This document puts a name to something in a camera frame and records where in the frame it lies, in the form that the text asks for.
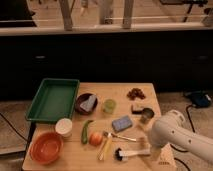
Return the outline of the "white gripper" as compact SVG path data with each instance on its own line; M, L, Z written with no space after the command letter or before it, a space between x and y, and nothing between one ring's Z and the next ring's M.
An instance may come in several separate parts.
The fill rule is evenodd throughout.
M150 146L150 159L156 161L162 153L162 148L158 146Z

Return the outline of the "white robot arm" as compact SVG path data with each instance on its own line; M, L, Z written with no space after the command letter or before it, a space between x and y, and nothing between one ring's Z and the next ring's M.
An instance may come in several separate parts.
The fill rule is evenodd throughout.
M152 147L163 148L168 143L176 144L197 157L213 164L213 139L196 134L182 127L184 115L170 110L157 118L148 131Z

